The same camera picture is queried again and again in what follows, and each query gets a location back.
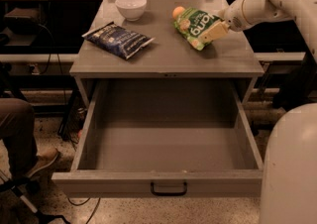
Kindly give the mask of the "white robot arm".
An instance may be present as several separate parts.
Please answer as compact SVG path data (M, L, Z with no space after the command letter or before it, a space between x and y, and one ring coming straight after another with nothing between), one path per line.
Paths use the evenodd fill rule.
M236 0L222 21L202 34L204 42L262 22L291 20L306 43L302 68L273 99L286 113L265 151L259 224L317 224L317 103L308 99L316 73L317 0Z

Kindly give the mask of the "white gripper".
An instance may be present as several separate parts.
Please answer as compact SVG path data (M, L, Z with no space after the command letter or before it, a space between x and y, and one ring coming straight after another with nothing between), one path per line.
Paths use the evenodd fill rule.
M235 32L244 31L249 26L244 15L244 2L245 0L235 0L227 8L219 10L216 15L224 19L226 23L223 21L215 22L199 36L199 41L211 43L221 39L228 34L229 28Z

